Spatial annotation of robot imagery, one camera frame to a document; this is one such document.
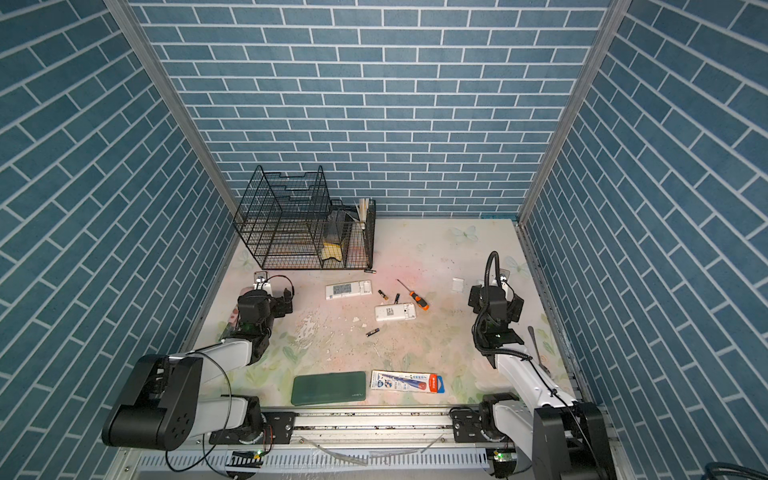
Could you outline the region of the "white remote control with screen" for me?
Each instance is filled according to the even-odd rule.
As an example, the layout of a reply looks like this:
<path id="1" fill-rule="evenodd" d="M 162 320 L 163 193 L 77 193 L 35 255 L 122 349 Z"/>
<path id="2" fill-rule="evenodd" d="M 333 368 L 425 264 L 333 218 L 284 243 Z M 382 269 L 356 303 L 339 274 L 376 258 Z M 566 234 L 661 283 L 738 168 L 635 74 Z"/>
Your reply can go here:
<path id="1" fill-rule="evenodd" d="M 370 280 L 337 283 L 327 285 L 325 291 L 327 300 L 357 297 L 370 295 L 372 293 L 372 284 Z"/>

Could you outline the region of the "orange black screwdriver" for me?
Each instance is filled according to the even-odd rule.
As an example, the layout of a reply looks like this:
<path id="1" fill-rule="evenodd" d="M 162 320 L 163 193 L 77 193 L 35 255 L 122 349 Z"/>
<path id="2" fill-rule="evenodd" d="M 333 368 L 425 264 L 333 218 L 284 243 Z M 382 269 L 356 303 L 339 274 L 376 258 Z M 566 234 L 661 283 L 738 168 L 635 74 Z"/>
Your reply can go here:
<path id="1" fill-rule="evenodd" d="M 397 282 L 402 285 L 407 291 L 410 297 L 413 299 L 414 303 L 421 308 L 422 310 L 426 311 L 429 309 L 429 303 L 418 293 L 416 293 L 414 290 L 410 289 L 405 283 L 403 283 L 400 279 L 397 279 Z"/>

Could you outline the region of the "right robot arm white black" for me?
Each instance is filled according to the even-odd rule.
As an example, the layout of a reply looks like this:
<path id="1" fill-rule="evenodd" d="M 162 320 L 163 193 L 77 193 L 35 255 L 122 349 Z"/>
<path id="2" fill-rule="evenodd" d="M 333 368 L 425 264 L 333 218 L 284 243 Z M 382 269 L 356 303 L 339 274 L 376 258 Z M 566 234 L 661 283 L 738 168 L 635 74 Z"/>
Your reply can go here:
<path id="1" fill-rule="evenodd" d="M 518 296 L 509 301 L 498 284 L 470 290 L 474 346 L 513 389 L 481 403 L 485 432 L 511 440 L 517 458 L 530 465 L 536 479 L 615 479 L 600 409 L 563 391 L 510 327 L 509 314 L 520 301 Z"/>

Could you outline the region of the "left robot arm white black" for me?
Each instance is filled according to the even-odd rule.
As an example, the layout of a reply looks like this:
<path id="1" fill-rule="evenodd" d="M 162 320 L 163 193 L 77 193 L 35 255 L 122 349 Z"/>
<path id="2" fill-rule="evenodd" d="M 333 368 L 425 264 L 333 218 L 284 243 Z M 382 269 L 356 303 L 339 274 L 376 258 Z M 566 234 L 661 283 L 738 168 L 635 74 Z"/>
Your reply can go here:
<path id="1" fill-rule="evenodd" d="M 267 442 L 256 396 L 234 393 L 228 373 L 258 362 L 274 321 L 293 312 L 295 289 L 259 288 L 238 297 L 232 330 L 187 353 L 148 354 L 133 367 L 103 429 L 107 446 L 173 451 L 190 437 L 216 444 Z"/>

